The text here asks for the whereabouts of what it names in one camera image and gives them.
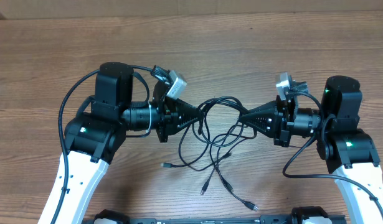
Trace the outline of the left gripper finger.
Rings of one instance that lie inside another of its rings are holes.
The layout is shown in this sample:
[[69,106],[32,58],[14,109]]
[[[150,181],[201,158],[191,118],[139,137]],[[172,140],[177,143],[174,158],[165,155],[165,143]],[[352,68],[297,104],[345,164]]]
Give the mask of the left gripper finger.
[[182,131],[184,128],[189,127],[190,125],[199,122],[202,119],[202,117],[186,117],[186,116],[178,116],[174,119],[174,134],[177,134],[178,132]]
[[179,117],[182,117],[182,120],[193,120],[193,119],[201,119],[203,113],[197,107],[182,101],[181,99],[176,99],[175,101],[176,111]]

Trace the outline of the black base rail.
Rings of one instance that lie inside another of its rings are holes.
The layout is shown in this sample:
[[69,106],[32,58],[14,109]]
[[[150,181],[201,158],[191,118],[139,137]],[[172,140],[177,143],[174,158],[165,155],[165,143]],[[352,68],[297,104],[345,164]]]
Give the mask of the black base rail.
[[289,214],[261,215],[249,218],[131,218],[113,210],[103,210],[82,224],[346,224],[344,215],[330,215],[321,207],[295,207]]

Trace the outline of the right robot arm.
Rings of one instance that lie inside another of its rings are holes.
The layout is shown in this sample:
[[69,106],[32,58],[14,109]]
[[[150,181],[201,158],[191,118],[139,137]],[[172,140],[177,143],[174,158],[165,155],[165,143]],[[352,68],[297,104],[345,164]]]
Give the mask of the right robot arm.
[[326,80],[323,97],[310,94],[306,82],[282,73],[275,100],[251,109],[240,122],[288,147],[292,136],[307,138],[326,162],[327,174],[293,174],[293,179],[333,179],[346,204],[351,223],[383,223],[381,160],[373,139],[358,127],[362,102],[360,83],[346,76]]

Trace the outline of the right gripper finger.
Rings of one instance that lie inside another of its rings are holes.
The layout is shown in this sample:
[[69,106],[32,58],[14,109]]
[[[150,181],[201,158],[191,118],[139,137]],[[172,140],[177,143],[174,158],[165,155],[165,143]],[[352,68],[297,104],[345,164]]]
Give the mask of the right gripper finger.
[[269,138],[277,138],[280,134],[282,118],[283,113],[279,112],[255,112],[242,115],[240,122]]
[[275,100],[258,106],[248,111],[250,114],[277,114],[277,102]]

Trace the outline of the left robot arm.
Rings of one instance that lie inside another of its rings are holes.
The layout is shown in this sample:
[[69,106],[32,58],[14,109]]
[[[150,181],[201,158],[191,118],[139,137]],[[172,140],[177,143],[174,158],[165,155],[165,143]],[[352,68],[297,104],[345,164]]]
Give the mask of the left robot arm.
[[[62,124],[69,96],[82,81],[95,76],[95,92]],[[62,155],[54,186],[39,223],[81,223],[91,197],[116,151],[128,138],[155,130],[160,142],[202,118],[202,112],[179,96],[185,79],[174,70],[107,62],[82,77],[59,109]]]

